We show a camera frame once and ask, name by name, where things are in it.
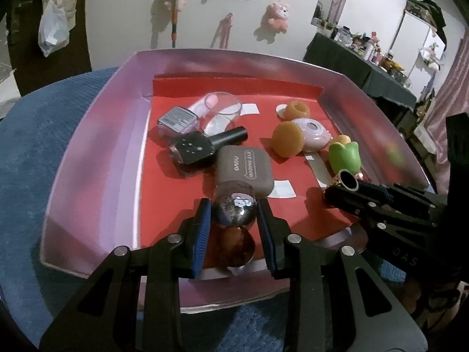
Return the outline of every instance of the blue fabric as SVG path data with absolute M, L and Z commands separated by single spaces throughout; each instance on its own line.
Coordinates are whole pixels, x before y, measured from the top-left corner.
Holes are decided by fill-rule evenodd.
M 30 93 L 0 122 L 0 285 L 13 318 L 36 345 L 83 282 L 39 263 L 50 189 L 75 128 L 114 71 L 79 75 Z M 287 294 L 281 294 L 227 310 L 183 315 L 186 348 L 281 351 L 287 304 Z

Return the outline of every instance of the dark cloth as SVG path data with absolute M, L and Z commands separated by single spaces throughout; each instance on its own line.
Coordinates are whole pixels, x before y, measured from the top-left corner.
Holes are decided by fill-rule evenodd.
M 417 98 L 392 76 L 320 33 L 308 45 L 303 60 L 344 74 L 372 98 L 384 98 L 414 110 Z
M 422 0 L 422 1 L 408 0 L 408 1 L 430 12 L 431 17 L 433 18 L 435 27 L 437 29 L 438 37 L 440 37 L 443 43 L 447 45 L 448 41 L 446 39 L 445 31 L 443 30 L 443 28 L 446 26 L 445 18 L 443 17 L 443 12 L 441 11 L 441 8 L 436 4 L 436 2 L 432 0 Z

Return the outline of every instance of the green plush toy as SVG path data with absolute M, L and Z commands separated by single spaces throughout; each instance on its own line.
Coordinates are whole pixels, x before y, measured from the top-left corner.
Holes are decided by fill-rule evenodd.
M 335 174 L 341 169 L 348 170 L 356 175 L 360 171 L 362 161 L 358 153 L 358 143 L 350 142 L 347 144 L 332 143 L 329 146 L 329 163 Z

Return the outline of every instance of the black tablecloth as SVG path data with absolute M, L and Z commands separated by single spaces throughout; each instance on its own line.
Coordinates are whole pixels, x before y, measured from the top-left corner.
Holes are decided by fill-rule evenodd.
M 415 95 L 392 76 L 320 33 L 308 45 L 303 60 L 344 74 L 370 97 L 384 98 L 412 111 L 415 108 Z

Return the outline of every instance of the white wall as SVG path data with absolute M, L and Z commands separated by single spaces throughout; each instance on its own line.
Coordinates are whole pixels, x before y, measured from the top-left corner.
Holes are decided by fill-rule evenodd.
M 381 49 L 388 51 L 402 17 L 407 0 L 347 0 L 342 12 L 340 25 L 348 26 L 352 32 L 376 31 Z M 444 28 L 447 48 L 444 56 L 446 64 L 435 78 L 435 91 L 438 91 L 449 73 L 456 55 L 459 40 L 464 36 L 466 24 L 452 0 L 433 0 L 442 9 L 446 21 Z
M 229 49 L 301 60 L 316 32 L 310 21 L 317 0 L 285 0 L 290 4 L 287 34 L 257 30 L 266 6 L 277 1 L 188 0 L 179 14 L 177 47 L 209 48 L 220 20 L 231 12 Z M 86 0 L 86 31 L 95 70 L 120 65 L 135 51 L 171 47 L 170 12 L 162 1 Z

